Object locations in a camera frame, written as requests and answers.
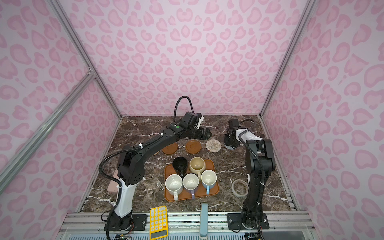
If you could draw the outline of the multicolour braided coaster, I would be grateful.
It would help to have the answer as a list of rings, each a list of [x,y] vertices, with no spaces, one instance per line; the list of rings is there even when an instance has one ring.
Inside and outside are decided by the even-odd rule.
[[[206,142],[206,149],[211,153],[218,153],[222,148],[218,140],[209,140]]]

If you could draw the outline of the clear tape roll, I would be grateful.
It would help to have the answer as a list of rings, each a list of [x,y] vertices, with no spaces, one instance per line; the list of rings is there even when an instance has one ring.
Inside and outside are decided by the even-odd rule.
[[[248,183],[244,180],[234,180],[231,186],[232,193],[238,198],[244,198],[249,192]]]

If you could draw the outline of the black mug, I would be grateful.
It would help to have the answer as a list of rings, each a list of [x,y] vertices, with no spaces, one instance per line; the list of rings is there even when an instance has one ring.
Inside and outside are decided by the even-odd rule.
[[[175,172],[183,179],[188,170],[188,161],[184,157],[177,157],[173,160],[172,166]]]

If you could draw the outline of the aluminium front rail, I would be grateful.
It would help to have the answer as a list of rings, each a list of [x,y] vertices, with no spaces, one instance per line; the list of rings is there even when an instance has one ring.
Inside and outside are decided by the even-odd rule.
[[[266,240],[317,240],[314,223],[306,211],[267,212],[270,228],[263,230]],[[200,228],[207,228],[209,240],[254,239],[257,230],[234,233],[228,228],[226,212],[209,212],[205,222],[200,212],[169,212],[169,240],[198,240]],[[68,214],[59,229],[58,240],[104,240],[105,222],[100,213]]]

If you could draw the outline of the grey round coaster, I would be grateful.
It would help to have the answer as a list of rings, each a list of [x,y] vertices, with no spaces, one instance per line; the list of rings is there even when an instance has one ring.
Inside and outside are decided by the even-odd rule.
[[[225,147],[228,149],[228,150],[235,150],[238,148],[238,146],[229,146],[229,145],[225,145]]]

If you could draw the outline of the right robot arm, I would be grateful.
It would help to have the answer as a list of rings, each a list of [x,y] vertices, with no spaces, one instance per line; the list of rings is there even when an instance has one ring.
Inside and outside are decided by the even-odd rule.
[[[252,121],[252,119],[229,120],[229,128],[224,138],[225,147],[228,149],[233,150],[240,145],[245,146],[245,165],[249,175],[248,193],[241,214],[229,214],[228,216],[229,228],[234,231],[246,228],[259,230],[270,228],[262,202],[268,178],[276,169],[276,161],[272,141],[257,137],[241,125],[244,122]]]

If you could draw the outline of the dark wooden coaster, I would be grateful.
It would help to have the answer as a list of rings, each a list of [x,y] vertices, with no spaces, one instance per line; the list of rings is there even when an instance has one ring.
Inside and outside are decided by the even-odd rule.
[[[177,149],[178,149],[178,144],[177,143],[173,143],[173,144],[170,144],[167,147],[163,148],[162,152],[165,155],[173,155],[177,151]]]

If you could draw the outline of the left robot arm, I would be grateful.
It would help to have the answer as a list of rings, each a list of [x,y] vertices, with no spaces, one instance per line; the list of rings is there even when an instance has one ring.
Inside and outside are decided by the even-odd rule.
[[[118,162],[119,200],[115,213],[120,218],[125,218],[132,213],[132,203],[136,185],[145,175],[145,162],[156,152],[178,142],[181,139],[209,140],[212,137],[209,128],[183,128],[171,124],[157,136],[150,140],[127,148],[120,154]]]

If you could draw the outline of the aluminium diagonal frame bar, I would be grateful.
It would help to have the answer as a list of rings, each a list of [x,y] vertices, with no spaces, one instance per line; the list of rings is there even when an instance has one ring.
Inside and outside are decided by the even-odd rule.
[[[90,71],[82,81],[66,96],[53,113],[40,125],[32,137],[20,148],[1,172],[1,193],[5,191],[12,180],[22,170],[27,161],[45,141],[52,130],[65,116],[72,105],[81,96],[90,82],[94,80],[95,73]]]

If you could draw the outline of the yellow calculator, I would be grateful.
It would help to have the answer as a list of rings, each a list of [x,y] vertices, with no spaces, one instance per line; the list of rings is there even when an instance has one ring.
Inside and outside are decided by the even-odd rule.
[[[168,209],[166,206],[151,208],[150,210],[150,240],[158,240],[169,235]]]

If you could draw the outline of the white mug blue handle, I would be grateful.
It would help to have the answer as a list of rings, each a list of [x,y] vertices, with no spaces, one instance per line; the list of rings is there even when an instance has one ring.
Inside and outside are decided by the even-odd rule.
[[[216,173],[213,170],[205,170],[201,175],[201,182],[206,189],[206,195],[209,195],[217,183]]]

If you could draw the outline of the cream yellow mug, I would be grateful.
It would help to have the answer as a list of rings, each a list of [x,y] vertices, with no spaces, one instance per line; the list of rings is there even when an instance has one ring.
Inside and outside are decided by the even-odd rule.
[[[205,160],[200,157],[192,158],[189,162],[189,170],[201,180],[201,175],[206,170]]]

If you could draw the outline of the brown wooden coaster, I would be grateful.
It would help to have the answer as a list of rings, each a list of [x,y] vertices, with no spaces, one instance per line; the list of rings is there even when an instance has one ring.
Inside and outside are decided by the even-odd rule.
[[[194,155],[202,149],[201,143],[197,140],[190,140],[186,143],[185,149],[187,153]]]

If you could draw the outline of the light blue bar tool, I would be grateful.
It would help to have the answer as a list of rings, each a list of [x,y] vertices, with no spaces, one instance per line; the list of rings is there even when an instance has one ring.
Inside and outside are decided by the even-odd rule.
[[[202,203],[201,204],[201,212],[200,212],[200,240],[208,239],[208,212],[209,212],[209,204]]]

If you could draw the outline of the pink pencil case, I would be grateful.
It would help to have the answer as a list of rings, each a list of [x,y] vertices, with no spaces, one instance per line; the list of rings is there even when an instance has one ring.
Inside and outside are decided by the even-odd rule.
[[[114,171],[113,178],[119,180],[118,170]],[[115,181],[110,180],[110,183],[109,183],[109,185],[107,187],[107,191],[109,193],[117,193],[118,192],[118,188],[119,188],[119,184],[116,183]]]

